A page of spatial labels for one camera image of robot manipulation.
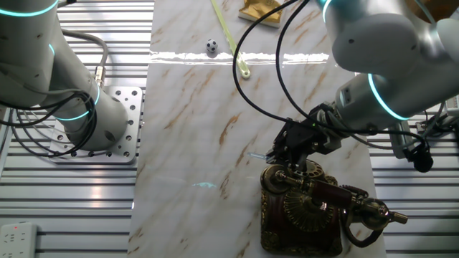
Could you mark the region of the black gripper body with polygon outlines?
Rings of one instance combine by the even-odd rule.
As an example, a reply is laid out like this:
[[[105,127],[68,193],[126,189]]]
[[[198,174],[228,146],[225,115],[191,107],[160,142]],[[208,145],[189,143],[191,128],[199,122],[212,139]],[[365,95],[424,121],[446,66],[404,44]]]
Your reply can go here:
[[[327,111],[334,111],[329,102],[314,107],[309,112],[312,119],[306,118],[298,123],[288,118],[289,122],[285,123],[273,141],[273,145],[286,147],[286,161],[297,161],[301,154],[326,155],[341,147],[344,133],[321,126],[321,123],[333,126]]]

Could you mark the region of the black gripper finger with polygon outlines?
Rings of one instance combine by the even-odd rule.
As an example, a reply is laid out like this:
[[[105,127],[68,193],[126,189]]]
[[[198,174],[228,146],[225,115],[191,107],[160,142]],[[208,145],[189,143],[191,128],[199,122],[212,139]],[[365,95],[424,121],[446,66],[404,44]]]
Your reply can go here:
[[[273,145],[272,148],[265,154],[267,162],[283,162],[286,161],[287,150],[284,145]]]
[[[297,161],[291,161],[288,165],[291,171],[306,172],[308,170],[308,154],[301,154]]]

